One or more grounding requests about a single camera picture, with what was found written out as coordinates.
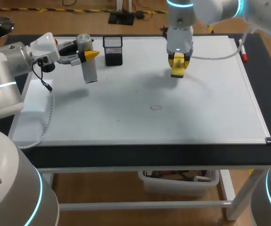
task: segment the white table frame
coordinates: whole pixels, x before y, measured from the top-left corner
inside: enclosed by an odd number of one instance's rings
[[[128,0],[128,11],[131,13],[132,12],[132,0]],[[121,12],[123,9],[123,0],[116,0],[116,10],[118,12]]]
[[[60,211],[80,210],[146,210],[146,209],[188,209],[217,207],[226,208],[229,221],[237,220],[250,203],[253,190],[269,166],[193,166],[193,167],[84,167],[84,168],[42,168],[38,171],[51,185],[55,173],[85,173],[85,172],[127,172],[152,170],[220,170],[220,184],[223,201],[169,201],[169,202],[99,202],[99,203],[66,203],[60,204]],[[228,169],[254,169],[241,190],[235,195]]]

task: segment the black mat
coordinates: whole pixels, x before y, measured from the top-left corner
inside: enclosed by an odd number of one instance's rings
[[[236,43],[241,36],[229,34]],[[17,41],[30,44],[38,37],[9,36],[7,44]],[[248,56],[245,69],[271,135],[271,58],[259,34],[248,35],[245,47]],[[16,78],[20,91],[25,80],[26,75]],[[1,119],[0,131],[7,135],[12,121],[13,116]],[[37,168],[271,165],[271,145],[55,146],[36,147],[25,154]]]

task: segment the white tabletop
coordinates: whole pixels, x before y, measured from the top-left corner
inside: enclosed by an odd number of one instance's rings
[[[102,38],[94,39],[98,82],[85,84],[80,65],[56,64],[44,74],[55,110],[42,145],[265,144],[270,137],[239,56],[191,59],[178,79],[170,75],[164,38],[123,37],[123,65],[115,67],[105,66]],[[195,56],[235,50],[227,36],[194,37]],[[10,131],[18,145],[40,139],[50,111],[34,76],[25,87],[25,108]]]

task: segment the wooden floor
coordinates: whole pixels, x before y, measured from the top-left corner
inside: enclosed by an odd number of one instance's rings
[[[133,0],[136,9],[138,2]],[[167,9],[165,0],[142,1],[153,9]],[[7,8],[61,8],[61,0],[0,0],[0,7]],[[78,0],[74,9],[115,9],[115,0]],[[69,12],[0,12],[14,20],[12,34],[160,34],[159,28],[167,25],[166,15],[153,15],[149,21],[134,22],[133,26],[108,24],[109,14],[81,14]],[[214,27],[216,33],[238,33],[247,28],[240,19],[231,19]],[[195,33],[207,33],[200,23],[194,26]],[[262,34],[271,55],[271,40]],[[231,170],[235,191],[238,192],[247,179],[248,170]],[[68,202],[127,202],[187,200],[186,197],[147,194],[136,173],[85,173],[56,175],[54,190],[60,203]],[[218,200],[217,189],[208,191],[203,200]],[[125,211],[82,211],[61,212],[60,226],[251,226],[249,211],[235,223],[228,223],[221,209],[196,210],[125,210]]]

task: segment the white plastic box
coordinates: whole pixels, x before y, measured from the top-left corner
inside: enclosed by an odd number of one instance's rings
[[[144,182],[146,192],[163,194],[185,194],[189,196],[203,196],[207,189],[215,187],[219,183],[219,171],[208,170],[206,177],[210,182],[191,182],[148,178],[145,171],[139,171],[139,178]]]

